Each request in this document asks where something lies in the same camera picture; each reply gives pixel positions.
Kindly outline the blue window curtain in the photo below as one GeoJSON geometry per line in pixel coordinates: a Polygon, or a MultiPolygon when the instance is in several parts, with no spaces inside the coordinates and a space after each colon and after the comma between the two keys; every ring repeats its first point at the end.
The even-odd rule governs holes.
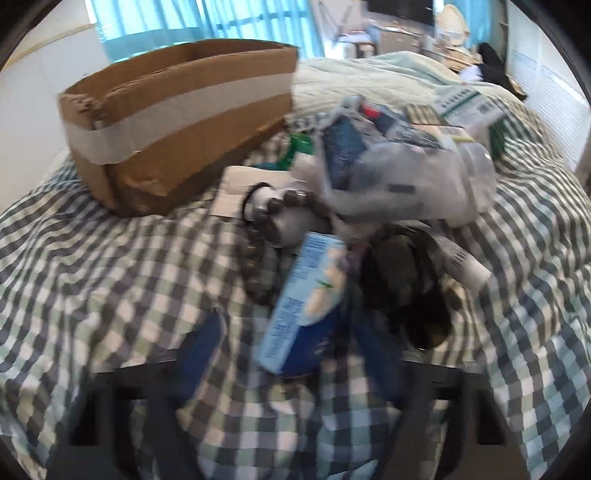
{"type": "Polygon", "coordinates": [[[286,43],[301,58],[325,55],[308,1],[91,0],[85,6],[112,62],[217,38],[286,43]]]}

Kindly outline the round vanity mirror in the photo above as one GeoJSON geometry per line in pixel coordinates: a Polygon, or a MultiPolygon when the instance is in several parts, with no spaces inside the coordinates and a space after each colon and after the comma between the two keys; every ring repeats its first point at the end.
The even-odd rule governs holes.
{"type": "Polygon", "coordinates": [[[437,15],[436,24],[439,31],[455,47],[464,46],[470,37],[470,29],[464,15],[453,4],[444,5],[437,15]]]}

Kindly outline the white folded cloth pad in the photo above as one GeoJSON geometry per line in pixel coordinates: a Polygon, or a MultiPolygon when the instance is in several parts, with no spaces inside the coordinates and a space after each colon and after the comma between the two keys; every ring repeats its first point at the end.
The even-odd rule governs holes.
{"type": "Polygon", "coordinates": [[[294,181],[286,171],[263,170],[247,166],[225,168],[211,206],[212,216],[239,219],[242,201],[252,186],[266,182],[274,188],[283,188],[294,181]]]}

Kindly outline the black clothes pile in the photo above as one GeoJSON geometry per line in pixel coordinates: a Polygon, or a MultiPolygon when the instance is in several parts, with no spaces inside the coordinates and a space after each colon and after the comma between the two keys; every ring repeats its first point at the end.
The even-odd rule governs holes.
{"type": "Polygon", "coordinates": [[[481,71],[483,81],[501,86],[512,93],[520,101],[525,101],[527,95],[521,90],[515,89],[514,84],[505,72],[504,61],[499,57],[493,47],[490,44],[483,42],[478,45],[477,51],[482,59],[482,62],[478,64],[478,67],[481,71]]]}

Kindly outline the pale green knit blanket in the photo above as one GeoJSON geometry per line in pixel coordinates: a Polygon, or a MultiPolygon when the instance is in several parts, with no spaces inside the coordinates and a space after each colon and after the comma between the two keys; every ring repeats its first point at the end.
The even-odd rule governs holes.
{"type": "Polygon", "coordinates": [[[293,110],[287,121],[327,112],[342,99],[361,95],[394,111],[431,108],[436,100],[466,84],[443,64],[411,52],[365,59],[301,60],[291,86],[293,110]]]}

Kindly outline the black sunglasses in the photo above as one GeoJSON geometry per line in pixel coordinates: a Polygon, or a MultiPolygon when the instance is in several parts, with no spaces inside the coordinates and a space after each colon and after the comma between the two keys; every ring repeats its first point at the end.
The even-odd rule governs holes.
{"type": "Polygon", "coordinates": [[[443,274],[443,254],[430,234],[417,227],[387,225],[370,239],[363,256],[363,306],[381,312],[391,334],[405,335],[419,350],[432,350],[452,328],[443,274]]]}

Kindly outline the green snack packet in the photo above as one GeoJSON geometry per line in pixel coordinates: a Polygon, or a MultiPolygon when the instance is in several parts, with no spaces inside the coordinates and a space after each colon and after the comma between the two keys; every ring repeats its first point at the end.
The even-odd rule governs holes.
{"type": "Polygon", "coordinates": [[[307,155],[314,154],[314,143],[308,134],[294,133],[290,135],[290,144],[288,144],[287,152],[283,155],[283,158],[277,162],[277,167],[283,171],[290,170],[291,164],[294,163],[297,153],[307,155]]]}

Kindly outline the checkered bed sheet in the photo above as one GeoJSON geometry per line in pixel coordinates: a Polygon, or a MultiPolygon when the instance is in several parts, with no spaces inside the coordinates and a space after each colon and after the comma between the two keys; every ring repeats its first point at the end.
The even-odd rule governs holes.
{"type": "MultiPolygon", "coordinates": [[[[590,400],[590,202],[539,117],[499,99],[504,153],[493,208],[447,236],[492,273],[479,294],[446,283],[453,331],[429,359],[483,363],[540,478],[590,400]]],[[[181,412],[211,479],[367,479],[397,420],[352,342],[320,374],[256,364],[266,310],[247,299],[238,223],[212,191],[167,217],[124,219],[71,163],[1,216],[1,438],[33,479],[91,372],[172,349],[219,309],[226,334],[181,412]]]]}

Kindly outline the brown cardboard box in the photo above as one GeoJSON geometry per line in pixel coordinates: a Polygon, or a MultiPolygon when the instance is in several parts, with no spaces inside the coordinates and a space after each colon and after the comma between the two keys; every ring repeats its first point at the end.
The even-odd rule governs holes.
{"type": "Polygon", "coordinates": [[[78,175],[119,216],[168,214],[280,131],[297,58],[293,45],[211,39],[78,81],[59,96],[78,175]]]}

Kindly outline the blue carton box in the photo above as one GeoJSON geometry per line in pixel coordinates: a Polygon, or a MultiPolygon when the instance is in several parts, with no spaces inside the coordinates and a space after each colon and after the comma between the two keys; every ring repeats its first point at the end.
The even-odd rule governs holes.
{"type": "Polygon", "coordinates": [[[335,236],[305,236],[259,346],[256,361],[264,370],[297,377],[320,368],[339,320],[346,253],[346,243],[335,236]]]}

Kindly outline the white louvered wardrobe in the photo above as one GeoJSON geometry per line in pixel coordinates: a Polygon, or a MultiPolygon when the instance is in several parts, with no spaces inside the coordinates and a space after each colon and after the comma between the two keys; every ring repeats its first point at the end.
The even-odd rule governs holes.
{"type": "Polygon", "coordinates": [[[542,119],[571,169],[590,133],[590,106],[583,90],[543,30],[508,1],[507,70],[527,95],[525,104],[542,119]]]}

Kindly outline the white tube with barcode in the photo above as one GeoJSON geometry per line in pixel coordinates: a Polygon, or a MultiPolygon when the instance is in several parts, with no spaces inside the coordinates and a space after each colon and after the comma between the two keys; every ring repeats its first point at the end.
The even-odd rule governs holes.
{"type": "Polygon", "coordinates": [[[479,292],[492,272],[470,252],[443,235],[429,234],[435,245],[437,268],[473,293],[479,292]]]}

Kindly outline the clear plastic bag of items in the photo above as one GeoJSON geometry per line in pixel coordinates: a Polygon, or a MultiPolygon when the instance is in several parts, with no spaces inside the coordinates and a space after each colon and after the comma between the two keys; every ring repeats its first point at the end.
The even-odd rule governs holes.
{"type": "Polygon", "coordinates": [[[342,222],[459,227],[493,206],[493,159],[461,126],[416,124],[362,96],[346,97],[312,121],[312,151],[298,153],[290,172],[342,222]]]}

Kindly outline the black wall television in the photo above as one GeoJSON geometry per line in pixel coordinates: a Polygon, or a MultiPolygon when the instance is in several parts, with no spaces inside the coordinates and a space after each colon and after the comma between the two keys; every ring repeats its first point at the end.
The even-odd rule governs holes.
{"type": "Polygon", "coordinates": [[[423,25],[433,26],[434,2],[432,0],[367,0],[370,12],[395,16],[423,25]]]}

